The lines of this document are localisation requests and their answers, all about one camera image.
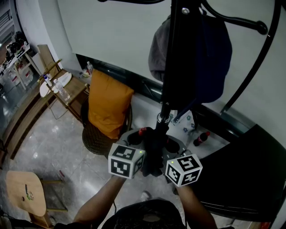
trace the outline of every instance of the bottle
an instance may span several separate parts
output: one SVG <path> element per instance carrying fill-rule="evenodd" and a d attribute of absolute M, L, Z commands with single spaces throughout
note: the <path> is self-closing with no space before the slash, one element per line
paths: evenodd
<path fill-rule="evenodd" d="M 25 84 L 26 86 L 28 86 L 28 84 L 29 84 L 30 82 L 32 82 L 32 80 L 33 80 L 33 75 L 31 74 L 30 68 L 27 68 L 27 70 L 22 73 L 22 76 L 21 76 L 21 77 L 22 77 L 22 80 L 24 81 L 24 84 Z"/>
<path fill-rule="evenodd" d="M 44 78 L 45 78 L 46 83 L 47 83 L 50 87 L 53 86 L 52 82 L 50 81 L 50 79 L 49 79 L 46 75 L 44 75 Z"/>
<path fill-rule="evenodd" d="M 18 85 L 20 80 L 18 79 L 16 73 L 13 70 L 9 71 L 9 77 L 14 85 Z"/>
<path fill-rule="evenodd" d="M 93 75 L 93 65 L 89 61 L 88 61 L 87 68 L 89 71 L 89 75 L 92 76 Z"/>
<path fill-rule="evenodd" d="M 27 72 L 25 74 L 26 78 L 28 79 L 29 83 L 33 81 L 33 73 L 30 68 L 27 69 Z"/>
<path fill-rule="evenodd" d="M 47 77 L 51 80 L 52 79 L 52 75 L 47 73 Z"/>
<path fill-rule="evenodd" d="M 207 137 L 210 135 L 210 132 L 202 133 L 195 141 L 193 141 L 193 144 L 195 146 L 199 146 L 202 142 L 207 140 Z"/>
<path fill-rule="evenodd" d="M 57 79 L 54 80 L 54 83 L 55 83 L 55 88 L 59 91 L 59 94 L 61 95 L 62 99 L 64 101 L 68 100 L 70 98 L 70 95 L 63 88 L 63 85 L 60 82 L 58 82 Z"/>

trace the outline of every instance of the white wall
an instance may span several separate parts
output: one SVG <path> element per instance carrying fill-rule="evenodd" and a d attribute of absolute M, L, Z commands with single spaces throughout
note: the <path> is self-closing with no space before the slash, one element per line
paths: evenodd
<path fill-rule="evenodd" d="M 13 23 L 14 23 L 14 31 L 15 32 L 21 31 L 20 24 L 19 24 L 17 14 L 16 14 L 14 0 L 9 0 L 9 5 L 10 5 L 10 10 L 11 10 L 11 16 L 13 18 Z"/>
<path fill-rule="evenodd" d="M 57 0 L 17 0 L 17 10 L 24 33 L 37 51 L 37 45 L 47 44 L 59 66 L 81 71 L 76 55 L 72 53 Z"/>
<path fill-rule="evenodd" d="M 38 0 L 17 0 L 16 4 L 21 25 L 30 46 L 38 51 L 37 45 L 46 44 L 54 60 L 59 60 L 46 30 Z"/>
<path fill-rule="evenodd" d="M 76 55 L 67 39 L 57 0 L 38 0 L 42 18 L 58 58 L 65 69 L 81 71 Z"/>
<path fill-rule="evenodd" d="M 155 80 L 147 60 L 153 35 L 171 12 L 171 0 L 151 5 L 97 0 L 58 3 L 74 53 Z"/>

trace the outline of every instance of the floor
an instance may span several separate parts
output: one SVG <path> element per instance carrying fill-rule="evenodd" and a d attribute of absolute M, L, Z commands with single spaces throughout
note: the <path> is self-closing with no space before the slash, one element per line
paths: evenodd
<path fill-rule="evenodd" d="M 21 84 L 15 86 L 10 79 L 4 79 L 6 76 L 0 76 L 3 78 L 0 83 L 4 86 L 3 91 L 0 92 L 0 137 L 3 135 L 11 118 L 18 110 L 22 102 L 27 98 L 29 92 L 38 85 L 37 80 L 39 74 L 34 73 L 34 78 L 24 90 Z"/>
<path fill-rule="evenodd" d="M 52 110 L 56 117 L 66 112 L 56 101 Z M 35 123 L 22 143 L 15 159 L 6 160 L 0 171 L 0 208 L 17 219 L 29 220 L 27 213 L 11 205 L 7 197 L 5 177 L 8 170 L 32 171 L 42 179 L 62 179 L 62 184 L 44 187 L 47 207 L 61 207 L 68 212 L 50 212 L 58 223 L 71 223 L 79 208 L 89 200 L 110 178 L 108 163 L 103 156 L 89 152 L 81 139 L 83 127 L 70 112 L 56 120 L 47 109 Z M 115 203 L 117 209 L 135 203 L 143 190 L 154 197 L 171 201 L 179 210 L 183 222 L 184 213 L 179 197 L 172 193 L 172 184 L 167 184 L 164 176 L 143 177 L 139 172 L 134 179 L 127 180 L 119 192 Z M 112 206 L 107 218 L 113 215 Z M 214 215 L 218 228 L 231 219 Z M 247 229 L 250 222 L 236 220 L 234 227 Z"/>

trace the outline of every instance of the wicker chair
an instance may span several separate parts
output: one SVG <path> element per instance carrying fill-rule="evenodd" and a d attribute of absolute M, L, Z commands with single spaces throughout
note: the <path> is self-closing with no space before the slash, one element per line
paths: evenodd
<path fill-rule="evenodd" d="M 88 120 L 88 98 L 84 101 L 81 107 L 81 120 L 84 126 L 82 131 L 82 141 L 85 147 L 94 154 L 104 155 L 108 157 L 108 153 L 113 143 L 117 142 L 117 139 L 110 139 L 106 135 L 100 132 L 100 130 L 93 126 Z M 132 124 L 132 108 L 131 104 L 126 112 L 123 127 L 120 131 L 119 137 L 131 129 Z"/>

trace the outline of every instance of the wooden table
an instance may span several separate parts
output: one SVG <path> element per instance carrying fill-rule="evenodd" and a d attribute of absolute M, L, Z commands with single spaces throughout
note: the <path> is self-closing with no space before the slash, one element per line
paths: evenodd
<path fill-rule="evenodd" d="M 54 79 L 58 79 L 63 74 L 65 74 L 67 71 L 64 69 L 61 69 L 52 79 L 51 82 L 53 83 Z M 50 89 L 50 93 L 53 93 L 51 90 L 51 87 L 47 84 L 47 87 Z M 80 79 L 78 79 L 75 76 L 72 76 L 71 81 L 64 87 L 67 93 L 70 95 L 70 98 L 68 101 L 64 101 L 60 94 L 57 93 L 55 96 L 57 99 L 62 103 L 62 105 L 68 109 L 77 120 L 81 122 L 81 116 L 80 116 L 80 107 L 83 103 L 84 99 L 88 97 L 88 94 L 84 94 L 83 92 L 85 90 L 89 91 L 89 84 L 86 84 L 82 82 Z"/>

